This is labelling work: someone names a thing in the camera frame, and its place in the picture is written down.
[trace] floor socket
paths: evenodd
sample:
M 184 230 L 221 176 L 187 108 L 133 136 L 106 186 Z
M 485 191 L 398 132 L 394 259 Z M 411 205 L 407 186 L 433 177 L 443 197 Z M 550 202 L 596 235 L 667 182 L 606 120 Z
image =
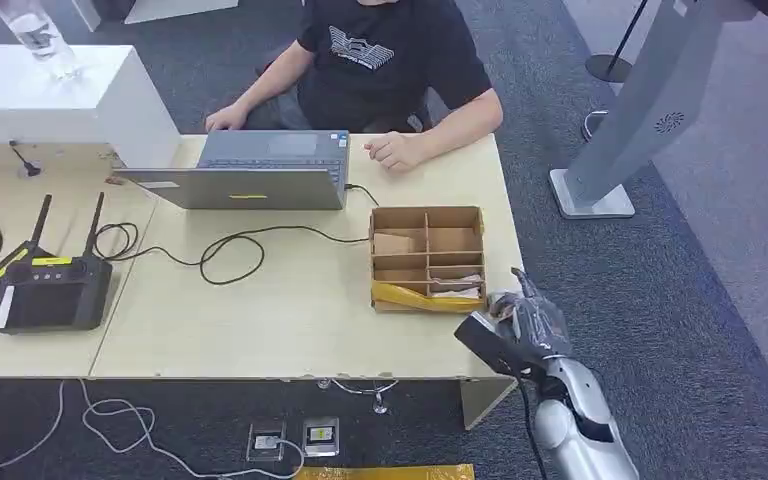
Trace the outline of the floor socket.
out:
M 249 428 L 249 446 L 246 460 L 250 462 L 280 462 L 284 458 L 284 440 L 287 425 L 282 420 L 260 421 Z
M 309 418 L 303 433 L 306 457 L 336 457 L 340 453 L 340 419 Z

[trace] yellow label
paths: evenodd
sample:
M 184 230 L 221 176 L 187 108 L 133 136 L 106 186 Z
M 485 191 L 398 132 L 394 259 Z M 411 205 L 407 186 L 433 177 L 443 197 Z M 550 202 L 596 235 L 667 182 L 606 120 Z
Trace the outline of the yellow label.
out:
M 334 430 L 331 429 L 331 427 L 317 427 L 317 428 L 311 428 L 310 429 L 310 439 L 311 440 L 331 440 L 334 436 Z
M 475 480 L 472 465 L 427 467 L 304 467 L 295 480 Z
M 228 195 L 231 200 L 266 200 L 266 195 Z
M 0 268 L 0 278 L 3 277 L 5 273 L 7 273 L 7 267 L 9 267 L 11 263 L 18 262 L 19 260 L 25 258 L 25 255 L 27 254 L 27 248 L 19 250 L 19 253 L 17 253 L 15 257 L 13 257 L 9 262 L 5 263 L 4 266 Z
M 72 257 L 47 257 L 47 258 L 35 258 L 31 260 L 31 265 L 45 266 L 45 265 L 69 265 L 72 263 Z

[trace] table leg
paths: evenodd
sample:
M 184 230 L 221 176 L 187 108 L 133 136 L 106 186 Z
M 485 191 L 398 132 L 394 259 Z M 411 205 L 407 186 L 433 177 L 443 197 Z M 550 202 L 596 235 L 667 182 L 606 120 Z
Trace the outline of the table leg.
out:
M 516 388 L 510 378 L 461 380 L 464 428 L 472 430 Z

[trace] stanchion base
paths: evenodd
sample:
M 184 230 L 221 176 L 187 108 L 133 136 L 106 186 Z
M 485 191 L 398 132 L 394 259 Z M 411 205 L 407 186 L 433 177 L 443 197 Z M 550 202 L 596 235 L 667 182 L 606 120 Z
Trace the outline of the stanchion base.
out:
M 603 82 L 623 83 L 631 74 L 631 64 L 622 58 L 618 58 L 617 63 L 614 64 L 614 68 L 609 72 L 608 67 L 611 65 L 611 60 L 613 59 L 613 55 L 593 55 L 584 62 L 584 67 L 590 75 L 593 75 Z
M 566 169 L 556 169 L 549 172 L 549 183 L 552 184 L 552 192 L 558 201 L 561 216 L 570 220 L 583 220 L 587 218 L 629 218 L 634 216 L 634 205 L 625 193 L 622 185 L 611 190 L 602 200 L 592 205 L 576 205 L 575 200 L 567 189 L 564 174 Z

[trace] antenna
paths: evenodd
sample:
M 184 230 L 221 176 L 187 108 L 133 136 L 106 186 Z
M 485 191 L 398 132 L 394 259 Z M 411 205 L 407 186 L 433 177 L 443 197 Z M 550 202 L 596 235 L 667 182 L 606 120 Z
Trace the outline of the antenna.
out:
M 90 233 L 87 234 L 87 244 L 84 245 L 84 256 L 92 255 L 92 247 L 95 244 L 95 234 L 98 230 L 98 219 L 101 217 L 101 204 L 104 203 L 104 192 L 98 194 L 98 202 L 95 204 L 93 223 L 90 225 Z
M 42 237 L 42 227 L 45 225 L 45 219 L 48 217 L 48 207 L 50 206 L 51 194 L 48 194 L 42 200 L 42 208 L 40 209 L 39 217 L 37 217 L 37 224 L 34 226 L 34 234 L 31 235 L 31 245 L 34 248 L 39 246 L 39 239 Z

